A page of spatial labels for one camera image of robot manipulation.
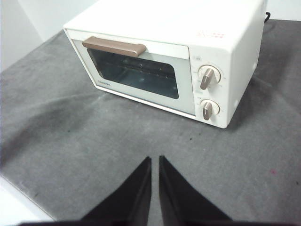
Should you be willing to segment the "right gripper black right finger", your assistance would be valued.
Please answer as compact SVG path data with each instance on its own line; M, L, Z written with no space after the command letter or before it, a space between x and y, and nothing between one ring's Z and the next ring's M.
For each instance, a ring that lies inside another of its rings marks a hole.
M163 155L159 157L159 199L164 221L231 221L199 193Z

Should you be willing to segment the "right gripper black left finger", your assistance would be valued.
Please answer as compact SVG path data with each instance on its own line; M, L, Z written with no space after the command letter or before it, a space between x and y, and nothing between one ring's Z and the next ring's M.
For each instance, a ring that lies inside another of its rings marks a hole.
M113 193L82 220L148 221L150 201L151 158L146 157Z

